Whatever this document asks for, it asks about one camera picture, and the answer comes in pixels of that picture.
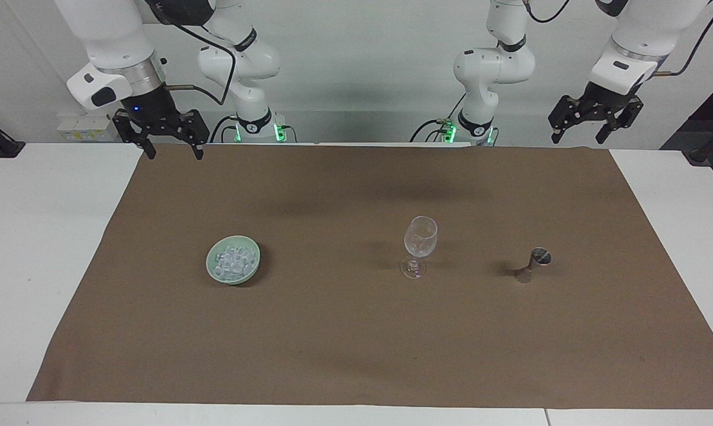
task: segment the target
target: metal jigger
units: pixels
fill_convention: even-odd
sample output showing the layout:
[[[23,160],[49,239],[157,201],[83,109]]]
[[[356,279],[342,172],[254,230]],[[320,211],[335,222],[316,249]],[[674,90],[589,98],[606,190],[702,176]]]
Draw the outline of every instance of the metal jigger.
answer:
[[[530,253],[530,263],[523,269],[518,269],[514,272],[514,277],[517,278],[519,283],[529,283],[533,278],[533,269],[539,266],[546,266],[551,263],[551,253],[542,247],[533,248],[532,253]]]

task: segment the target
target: ice cube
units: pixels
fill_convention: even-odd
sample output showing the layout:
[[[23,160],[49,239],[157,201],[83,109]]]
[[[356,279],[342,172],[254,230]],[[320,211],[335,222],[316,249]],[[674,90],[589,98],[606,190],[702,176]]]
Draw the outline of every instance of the ice cube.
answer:
[[[231,273],[243,273],[243,262],[231,262],[229,271]]]

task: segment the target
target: brown mat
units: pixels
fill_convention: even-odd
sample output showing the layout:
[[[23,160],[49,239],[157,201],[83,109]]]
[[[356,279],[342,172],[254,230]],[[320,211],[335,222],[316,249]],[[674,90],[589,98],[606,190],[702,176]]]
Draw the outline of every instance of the brown mat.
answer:
[[[242,288],[204,266],[233,234]],[[27,399],[713,409],[713,334],[607,151],[159,146]]]

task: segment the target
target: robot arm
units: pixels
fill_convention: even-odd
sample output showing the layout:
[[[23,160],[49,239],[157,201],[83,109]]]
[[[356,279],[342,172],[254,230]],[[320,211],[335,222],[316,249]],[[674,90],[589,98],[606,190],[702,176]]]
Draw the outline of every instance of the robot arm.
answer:
[[[124,108],[112,121],[122,140],[142,148],[150,159],[156,156],[150,135],[186,142],[201,159],[207,125],[199,111],[183,114],[175,107],[133,0],[55,1],[91,60],[67,81],[75,99],[88,109],[121,101]]]
[[[525,44],[527,20],[522,0],[491,0],[486,26],[498,45],[470,49],[456,57],[454,75],[467,91],[462,110],[454,118],[457,140],[486,140],[499,102],[489,87],[521,83],[535,70],[535,57]]]
[[[253,80],[278,75],[280,56],[251,26],[238,0],[217,0],[217,8],[205,29],[234,52],[235,74],[230,95],[237,109],[237,139],[253,138],[256,142],[278,142],[285,134],[278,124],[282,118],[267,104],[264,90]],[[224,86],[231,70],[232,58],[226,51],[206,47],[199,52],[199,67],[208,79]]]
[[[595,2],[606,14],[618,16],[618,26],[593,66],[583,95],[564,95],[549,115],[553,143],[584,121],[606,121],[595,136],[599,144],[614,130],[630,127],[643,108],[635,93],[667,59],[708,0]]]
[[[201,26],[215,11],[215,0],[144,0],[164,25]]]

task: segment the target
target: white table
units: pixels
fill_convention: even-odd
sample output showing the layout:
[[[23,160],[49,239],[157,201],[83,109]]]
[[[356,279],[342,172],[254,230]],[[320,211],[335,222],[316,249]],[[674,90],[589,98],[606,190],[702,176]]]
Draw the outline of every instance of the white table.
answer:
[[[713,330],[713,173],[674,151],[611,153]],[[23,402],[138,157],[122,144],[31,144],[0,160],[0,424],[713,425],[713,410]]]

